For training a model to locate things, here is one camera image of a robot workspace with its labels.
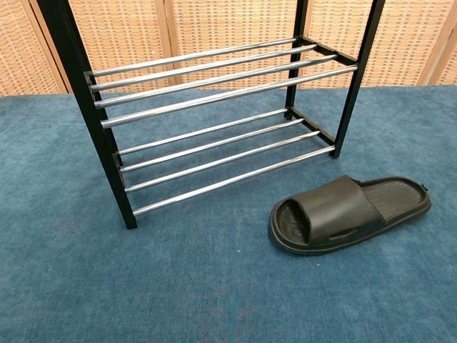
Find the metal bar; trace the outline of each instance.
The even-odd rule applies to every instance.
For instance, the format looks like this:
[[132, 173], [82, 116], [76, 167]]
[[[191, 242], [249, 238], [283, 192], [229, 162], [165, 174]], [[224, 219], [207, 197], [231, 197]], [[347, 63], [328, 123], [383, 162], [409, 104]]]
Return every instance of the metal bar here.
[[228, 53], [237, 52], [237, 51], [245, 51], [245, 50], [251, 50], [251, 49], [258, 49], [258, 48], [266, 48], [268, 46], [294, 43], [295, 40], [296, 40], [295, 38], [280, 39], [278, 41], [269, 41], [269, 42], [258, 43], [258, 44], [249, 44], [249, 45], [243, 45], [243, 46], [230, 46], [228, 48], [201, 51], [201, 52], [196, 52], [193, 54], [169, 57], [166, 59], [157, 59], [155, 61], [147, 61], [147, 62], [141, 62], [141, 63], [135, 63], [135, 64], [128, 64], [126, 66], [118, 66], [115, 68], [94, 71], [92, 74], [95, 77], [98, 77], [98, 76], [104, 76], [104, 75], [124, 73], [126, 71], [137, 70], [137, 69], [142, 69], [142, 68], [150, 68], [153, 66], [163, 66], [164, 64], [188, 61], [190, 59], [199, 59], [201, 57], [222, 55], [222, 54], [228, 54]]
[[200, 166], [195, 166], [194, 168], [178, 171], [177, 173], [173, 173], [173, 174], [170, 174], [170, 175], [166, 175], [164, 177], [159, 177], [157, 179], [153, 179], [153, 180], [150, 180], [150, 181], [147, 181], [147, 182], [142, 182], [140, 184], [135, 184], [133, 186], [127, 187], [126, 188], [126, 192], [130, 193], [130, 192], [134, 192], [134, 191], [139, 191], [140, 189], [145, 189], [145, 188], [153, 186], [155, 184], [160, 184], [162, 182], [167, 182], [167, 181], [170, 181], [170, 180], [173, 180], [173, 179], [177, 179], [179, 177], [183, 177], [183, 176], [186, 176], [186, 175], [189, 175], [189, 174], [200, 172], [200, 171], [202, 171], [204, 169], [208, 169], [208, 168], [211, 168], [213, 166], [218, 166], [218, 165], [221, 165], [221, 164], [224, 164], [224, 163], [228, 163], [230, 161], [235, 161], [237, 159], [242, 159], [243, 157], [251, 156], [251, 155], [254, 155], [254, 154], [258, 154], [258, 153], [263, 152], [263, 151], [279, 148], [280, 146], [283, 146], [283, 145], [286, 145], [286, 144], [295, 143], [297, 141], [301, 141], [303, 139], [316, 136], [318, 134], [319, 134], [319, 131], [309, 132], [307, 134], [302, 134], [300, 136], [297, 136], [297, 137], [294, 137], [294, 138], [290, 138], [290, 139], [286, 139], [284, 141], [278, 141], [278, 142], [273, 143], [273, 144], [262, 146], [262, 147], [257, 148], [257, 149], [252, 149], [252, 150], [248, 150], [248, 151], [245, 151], [245, 152], [241, 152], [240, 154], [232, 155], [232, 156], [226, 157], [224, 159], [218, 159], [216, 161], [209, 162], [209, 163], [206, 163], [206, 164], [202, 164]]
[[[306, 12], [308, 10], [308, 0], [297, 0], [297, 7], [295, 12], [295, 24], [293, 26], [293, 37], [296, 39], [295, 42], [292, 44], [292, 47], [300, 46], [301, 41], [300, 37], [303, 35], [303, 31], [305, 29], [305, 21], [306, 21]], [[301, 54], [293, 54], [291, 55], [291, 63], [295, 61], [300, 61]], [[288, 73], [288, 77], [293, 79], [298, 76], [298, 68], [291, 69]], [[284, 114], [284, 117], [287, 119], [292, 118], [291, 108], [295, 103], [295, 93], [297, 90], [297, 85], [293, 84], [287, 87], [286, 93], [286, 107], [288, 111]]]
[[289, 121], [287, 123], [282, 123], [282, 124], [278, 124], [278, 125], [269, 126], [269, 127], [264, 128], [264, 129], [248, 132], [247, 134], [240, 134], [239, 136], [234, 136], [234, 137], [230, 137], [230, 138], [227, 138], [227, 139], [222, 139], [221, 141], [215, 141], [213, 143], [197, 146], [197, 147], [192, 148], [192, 149], [187, 149], [187, 150], [176, 152], [174, 154], [162, 156], [162, 157], [159, 157], [157, 159], [150, 159], [148, 161], [144, 161], [144, 162], [137, 163], [137, 164], [132, 164], [130, 166], [123, 166], [123, 167], [121, 167], [121, 172], [123, 172], [123, 173], [124, 172], [131, 172], [131, 171], [136, 170], [136, 169], [144, 168], [145, 166], [152, 166], [153, 164], [158, 164], [158, 163], [161, 163], [161, 162], [169, 161], [171, 159], [176, 159], [178, 157], [186, 156], [186, 155], [189, 155], [189, 154], [195, 154], [196, 152], [207, 150], [207, 149], [211, 149], [211, 148], [214, 148], [216, 146], [221, 146], [221, 145], [224, 145], [224, 144], [228, 144], [228, 143], [231, 143], [233, 141], [240, 141], [242, 139], [246, 139], [246, 138], [249, 138], [249, 137], [257, 136], [258, 134], [265, 134], [266, 132], [270, 132], [270, 131], [277, 130], [277, 129], [282, 129], [284, 127], [288, 127], [288, 126], [291, 126], [291, 125], [299, 124], [302, 121], [303, 121], [303, 119], [297, 119], [297, 120]]
[[169, 71], [162, 71], [160, 73], [147, 74], [147, 75], [142, 75], [142, 76], [136, 76], [136, 77], [131, 77], [131, 78], [122, 79], [122, 80], [118, 80], [118, 81], [106, 82], [104, 84], [94, 84], [91, 86], [91, 89], [93, 91], [102, 91], [104, 89], [111, 89], [111, 88], [116, 88], [116, 87], [120, 87], [120, 86], [127, 86], [129, 84], [137, 84], [137, 83], [145, 82], [145, 81], [164, 79], [164, 78], [170, 77], [170, 76], [183, 75], [183, 74], [191, 73], [194, 71], [220, 68], [222, 66], [232, 66], [234, 64], [258, 61], [261, 59], [272, 59], [274, 57], [295, 54], [296, 52], [313, 50], [313, 48], [315, 46], [316, 45], [308, 45], [308, 46], [302, 46], [302, 47], [295, 48], [295, 49], [289, 49], [289, 50], [283, 50], [283, 51], [273, 51], [273, 52], [269, 52], [266, 54], [239, 57], [237, 59], [227, 59], [225, 61], [216, 61], [216, 62], [211, 62], [211, 63], [206, 63], [206, 64], [198, 64], [196, 66], [187, 66], [185, 68], [174, 69], [174, 70], [169, 70]]
[[323, 55], [334, 55], [336, 54], [336, 61], [340, 62], [341, 64], [344, 64], [345, 66], [351, 66], [352, 64], [357, 63], [357, 60], [349, 55], [346, 55], [342, 52], [339, 52], [335, 49], [332, 49], [328, 47], [327, 45], [323, 45], [321, 43], [318, 43], [317, 41], [314, 41], [313, 39], [305, 38], [305, 37], [300, 37], [298, 41], [301, 41], [303, 45], [309, 45], [309, 44], [315, 44], [316, 48], [314, 49], [316, 52], [323, 54]]
[[113, 98], [104, 99], [101, 101], [95, 101], [96, 108], [104, 108], [113, 105], [123, 104], [129, 101], [135, 101], [139, 99], [145, 99], [152, 96], [164, 95], [173, 93], [175, 91], [182, 91], [184, 89], [192, 89], [201, 86], [208, 86], [210, 84], [220, 84], [221, 82], [228, 82], [238, 79], [245, 79], [248, 77], [277, 73], [284, 70], [301, 68], [303, 66], [313, 66], [314, 64], [325, 63], [327, 61], [334, 60], [336, 55], [323, 56], [317, 59], [309, 59], [306, 61], [297, 61], [294, 63], [282, 64], [280, 66], [267, 66], [266, 68], [255, 69], [252, 71], [242, 71], [240, 73], [211, 77], [210, 79], [197, 80], [193, 82], [187, 82], [185, 84], [177, 84], [175, 86], [168, 86], [159, 89], [152, 89], [150, 91], [140, 91], [138, 93], [127, 94], [123, 96], [116, 96]]
[[153, 141], [153, 142], [151, 142], [151, 143], [142, 144], [142, 145], [138, 145], [138, 146], [133, 146], [133, 147], [131, 147], [131, 148], [121, 150], [121, 151], [119, 152], [119, 154], [120, 154], [120, 155], [131, 154], [132, 152], [137, 152], [137, 151], [141, 151], [141, 150], [153, 148], [153, 147], [155, 147], [155, 146], [159, 146], [159, 145], [162, 145], [162, 144], [171, 143], [171, 142], [173, 142], [173, 141], [179, 141], [179, 140], [181, 140], [181, 139], [185, 139], [185, 138], [189, 138], [189, 137], [194, 137], [194, 136], [199, 136], [199, 135], [201, 135], [201, 134], [207, 134], [208, 132], [213, 132], [213, 131], [225, 129], [226, 127], [235, 126], [235, 125], [239, 125], [239, 124], [242, 124], [242, 123], [247, 123], [247, 122], [249, 122], [249, 121], [253, 121], [253, 120], [257, 120], [257, 119], [262, 119], [262, 118], [266, 118], [266, 117], [268, 117], [268, 116], [274, 116], [275, 114], [284, 113], [285, 111], [286, 111], [285, 109], [278, 109], [278, 110], [276, 110], [276, 111], [271, 111], [271, 112], [267, 112], [267, 113], [262, 113], [262, 114], [258, 114], [258, 115], [256, 115], [256, 116], [250, 116], [250, 117], [248, 117], [248, 118], [243, 118], [243, 119], [239, 119], [239, 120], [236, 120], [236, 121], [230, 121], [229, 123], [225, 123], [225, 124], [220, 124], [220, 125], [216, 125], [216, 126], [207, 127], [206, 129], [202, 129], [202, 130], [198, 130], [198, 131], [189, 132], [189, 133], [187, 133], [187, 134], [180, 134], [179, 136], [174, 136], [174, 137], [162, 139], [162, 140], [160, 140], [160, 141]]
[[84, 70], [86, 64], [84, 59], [86, 58], [81, 57], [82, 53], [85, 54], [84, 47], [80, 46], [78, 49], [75, 46], [75, 42], [77, 43], [78, 40], [75, 33], [77, 28], [74, 24], [69, 3], [67, 0], [38, 0], [38, 5], [64, 65], [74, 96], [86, 122], [97, 154], [99, 155], [111, 190], [121, 210], [122, 217], [126, 226], [129, 229], [133, 229], [136, 227], [136, 219], [131, 210], [129, 198], [124, 190], [124, 183], [117, 169], [109, 138], [101, 126], [99, 112], [94, 106], [92, 94], [87, 87], [87, 80], [84, 74], [86, 71]]
[[368, 21], [366, 23], [365, 33], [363, 35], [362, 44], [357, 57], [358, 69], [353, 74], [351, 85], [348, 90], [346, 97], [346, 103], [344, 104], [343, 114], [341, 115], [338, 132], [335, 138], [335, 151], [332, 156], [337, 159], [341, 153], [341, 147], [343, 146], [344, 137], [348, 130], [348, 125], [351, 120], [352, 111], [354, 104], [356, 103], [358, 90], [362, 83], [363, 73], [365, 71], [366, 63], [370, 56], [371, 46], [373, 45], [376, 30], [378, 28], [379, 19], [383, 11], [385, 0], [373, 0], [371, 5], [370, 14], [368, 15]]
[[177, 103], [177, 104], [172, 104], [172, 105], [168, 105], [168, 106], [159, 107], [159, 108], [156, 108], [156, 109], [149, 109], [149, 110], [146, 110], [146, 111], [140, 111], [140, 112], [136, 112], [136, 113], [132, 113], [132, 114], [126, 114], [124, 116], [118, 116], [116, 118], [103, 120], [101, 122], [101, 124], [102, 124], [103, 128], [106, 129], [106, 128], [109, 128], [109, 127], [130, 123], [132, 121], [145, 119], [145, 118], [150, 118], [152, 116], [158, 116], [158, 115], [162, 115], [162, 114], [165, 114], [165, 113], [178, 111], [178, 110], [181, 110], [181, 109], [190, 109], [192, 107], [201, 106], [201, 105], [204, 105], [204, 104], [211, 104], [213, 102], [232, 99], [232, 98], [236, 98], [236, 97], [239, 97], [239, 96], [255, 94], [255, 93], [259, 93], [261, 91], [268, 91], [268, 90], [271, 90], [271, 89], [277, 89], [277, 88], [281, 88], [281, 87], [285, 87], [285, 86], [290, 86], [292, 84], [300, 84], [302, 82], [308, 82], [308, 81], [313, 81], [313, 80], [317, 80], [317, 79], [322, 79], [324, 77], [330, 77], [330, 76], [345, 74], [345, 73], [349, 73], [349, 72], [355, 71], [355, 70], [357, 70], [357, 66], [347, 66], [347, 67], [340, 68], [340, 69], [325, 71], [325, 72], [312, 74], [312, 75], [307, 75], [307, 76], [296, 77], [296, 78], [293, 78], [293, 79], [287, 79], [287, 80], [283, 80], [283, 81], [278, 81], [278, 82], [274, 82], [274, 83], [271, 83], [271, 84], [262, 84], [260, 86], [252, 86], [252, 87], [248, 87], [248, 88], [236, 89], [234, 91], [227, 91], [227, 92], [220, 93], [220, 94], [214, 94], [214, 95], [211, 95], [211, 96], [205, 96], [203, 98], [184, 101], [184, 102], [180, 102], [180, 103]]
[[176, 202], [180, 202], [180, 201], [183, 201], [185, 199], [189, 199], [189, 198], [194, 197], [196, 195], [200, 195], [200, 194], [203, 194], [203, 193], [206, 193], [206, 192], [209, 192], [209, 191], [213, 191], [215, 189], [222, 188], [222, 187], [227, 186], [229, 184], [233, 184], [235, 182], [242, 181], [242, 180], [248, 179], [250, 177], [254, 177], [256, 175], [269, 172], [271, 170], [280, 168], [282, 166], [287, 166], [289, 164], [293, 164], [293, 163], [296, 163], [296, 162], [303, 161], [304, 159], [309, 159], [310, 157], [313, 157], [313, 156], [317, 156], [317, 155], [320, 155], [320, 154], [325, 154], [326, 152], [331, 152], [334, 149], [335, 149], [334, 146], [328, 146], [326, 148], [319, 149], [319, 150], [316, 150], [316, 151], [313, 151], [313, 152], [310, 152], [310, 153], [295, 157], [293, 159], [287, 159], [286, 161], [275, 163], [275, 164], [272, 164], [270, 166], [265, 166], [264, 168], [260, 168], [260, 169], [254, 170], [254, 171], [250, 171], [249, 173], [238, 175], [237, 177], [232, 177], [230, 179], [227, 179], [227, 180], [224, 180], [224, 181], [221, 181], [221, 182], [217, 182], [215, 184], [211, 184], [209, 186], [206, 186], [206, 187], [203, 187], [203, 188], [200, 188], [200, 189], [196, 189], [195, 191], [187, 192], [187, 193], [178, 195], [177, 197], [172, 197], [170, 199], [163, 200], [161, 202], [156, 202], [155, 204], [151, 204], [151, 205], [139, 208], [139, 209], [134, 211], [134, 215], [138, 216], [140, 214], [147, 213], [149, 211], [153, 211], [153, 210], [158, 209], [160, 207], [164, 207], [164, 206], [167, 206], [167, 205], [170, 205], [170, 204], [174, 204]]
[[305, 116], [303, 113], [301, 113], [295, 107], [292, 107], [291, 110], [292, 110], [293, 116], [295, 118], [303, 119], [303, 125], [304, 126], [306, 126], [311, 131], [319, 131], [318, 137], [320, 139], [322, 139], [328, 145], [334, 145], [335, 144], [335, 139], [327, 131], [323, 130], [321, 127], [319, 127], [316, 123], [314, 123], [311, 119], [309, 119], [307, 116]]

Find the black slipper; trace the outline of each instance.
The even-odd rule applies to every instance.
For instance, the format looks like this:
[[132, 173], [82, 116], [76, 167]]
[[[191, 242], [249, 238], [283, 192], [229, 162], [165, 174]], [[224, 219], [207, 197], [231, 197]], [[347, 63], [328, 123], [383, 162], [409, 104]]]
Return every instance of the black slipper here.
[[323, 254], [380, 234], [431, 207], [425, 187], [403, 177], [368, 182], [342, 176], [276, 204], [271, 231], [297, 254]]

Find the black metal frame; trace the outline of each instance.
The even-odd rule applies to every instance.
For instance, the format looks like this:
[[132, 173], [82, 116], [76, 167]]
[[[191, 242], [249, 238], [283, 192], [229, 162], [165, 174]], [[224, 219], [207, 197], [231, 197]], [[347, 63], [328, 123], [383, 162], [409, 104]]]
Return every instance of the black metal frame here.
[[[293, 29], [293, 37], [296, 40], [293, 42], [293, 48], [315, 44], [313, 50], [323, 55], [336, 55], [335, 60], [343, 65], [357, 66], [357, 70], [353, 72], [335, 139], [294, 107], [297, 85], [294, 84], [287, 88], [284, 116], [287, 119], [292, 117], [300, 119], [302, 124], [312, 131], [319, 131], [317, 135], [329, 146], [334, 147], [333, 151], [330, 152], [333, 158], [338, 158], [341, 153], [341, 147], [351, 119], [384, 2], [385, 0], [373, 0], [361, 48], [357, 59], [354, 59], [303, 36], [308, 0], [297, 1]], [[91, 85], [96, 84], [96, 80], [68, 0], [38, 0], [38, 3], [126, 226], [129, 229], [133, 229], [136, 227], [136, 217], [125, 190], [124, 179], [120, 169], [122, 166], [121, 156], [111, 128], [102, 126], [101, 121], [108, 119], [105, 109], [96, 108], [94, 104], [95, 101], [101, 100], [101, 96], [98, 91], [90, 88]], [[300, 60], [301, 53], [291, 55], [291, 62]], [[290, 79], [297, 76], [298, 68], [289, 70], [288, 77]]]

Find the rack leg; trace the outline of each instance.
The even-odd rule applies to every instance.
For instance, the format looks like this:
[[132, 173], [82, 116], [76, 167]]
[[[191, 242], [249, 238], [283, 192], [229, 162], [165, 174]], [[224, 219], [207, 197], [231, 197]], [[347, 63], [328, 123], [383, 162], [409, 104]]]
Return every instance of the rack leg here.
[[363, 35], [362, 44], [357, 57], [358, 69], [353, 73], [351, 85], [346, 97], [346, 103], [344, 104], [343, 114], [338, 127], [338, 133], [335, 138], [335, 151], [332, 153], [332, 157], [334, 159], [337, 159], [341, 153], [341, 147], [343, 146], [344, 137], [346, 136], [349, 121], [351, 120], [352, 111], [354, 104], [356, 103], [366, 63], [368, 61], [368, 57], [370, 56], [370, 50], [376, 35], [379, 19], [381, 18], [384, 2], [385, 0], [373, 0], [371, 5], [370, 14], [368, 15], [368, 21], [366, 23], [365, 34]]
[[81, 37], [78, 34], [68, 0], [38, 0], [38, 5], [48, 26], [59, 57], [69, 78], [74, 96], [86, 122], [87, 129], [94, 143], [101, 165], [108, 178], [122, 217], [129, 229], [136, 227], [136, 219], [131, 209], [129, 198], [124, 190], [124, 183], [116, 165], [116, 152], [112, 133], [104, 130], [100, 118], [106, 112], [97, 110], [88, 87], [85, 72], [91, 70]]
[[[296, 39], [294, 43], [292, 43], [292, 47], [296, 48], [301, 45], [301, 36], [303, 35], [305, 29], [305, 19], [306, 19], [306, 11], [308, 10], [308, 0], [297, 0], [297, 10], [295, 13], [295, 25], [293, 27], [293, 37]], [[291, 55], [291, 62], [300, 61], [301, 54], [293, 54]], [[298, 76], [298, 69], [291, 69], [288, 72], [288, 77], [291, 79], [293, 77]], [[295, 93], [297, 90], [297, 85], [287, 87], [287, 94], [286, 94], [286, 109], [287, 112], [284, 114], [284, 118], [290, 120], [292, 119], [293, 112], [292, 108], [295, 103]]]
[[[78, 57], [82, 70], [90, 71], [91, 65], [89, 63], [89, 58], [87, 57], [86, 50], [84, 48], [84, 44], [83, 44], [81, 35], [79, 34], [78, 26], [76, 25], [76, 22], [74, 20], [73, 13], [71, 12], [71, 7], [70, 7], [69, 2], [64, 1], [63, 7], [64, 7], [64, 11], [67, 13], [64, 20], [66, 21], [66, 25], [69, 30], [68, 34], [71, 37], [71, 45], [73, 46], [74, 51]], [[92, 76], [90, 76], [90, 80], [87, 80], [87, 81], [90, 81], [90, 84], [96, 83], [95, 78], [93, 78]], [[94, 92], [94, 100], [95, 101], [101, 100], [99, 91]], [[103, 110], [103, 111], [98, 110], [97, 114], [98, 114], [100, 120], [108, 119], [105, 110]], [[111, 129], [106, 130], [105, 134], [109, 140], [109, 144], [111, 146], [112, 153], [116, 156], [118, 163], [120, 165], [122, 165], [122, 159], [121, 159], [121, 156], [117, 153], [117, 151], [119, 149], [117, 147], [117, 143], [114, 138], [112, 130]]]

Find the carpet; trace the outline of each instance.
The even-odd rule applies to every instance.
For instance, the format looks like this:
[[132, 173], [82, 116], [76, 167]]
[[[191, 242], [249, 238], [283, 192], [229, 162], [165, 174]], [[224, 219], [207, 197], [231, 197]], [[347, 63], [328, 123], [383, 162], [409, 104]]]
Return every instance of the carpet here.
[[[213, 94], [183, 91], [109, 116]], [[335, 134], [346, 90], [298, 91]], [[121, 149], [283, 107], [268, 91], [114, 128]], [[71, 95], [0, 99], [1, 342], [456, 342], [457, 86], [360, 91], [341, 156], [313, 157], [124, 227]], [[282, 115], [126, 155], [125, 164], [283, 122]], [[170, 174], [308, 131], [302, 125], [126, 174]], [[306, 139], [144, 189], [133, 208], [323, 147]], [[420, 219], [302, 257], [268, 233], [272, 206], [342, 174], [429, 189]]]

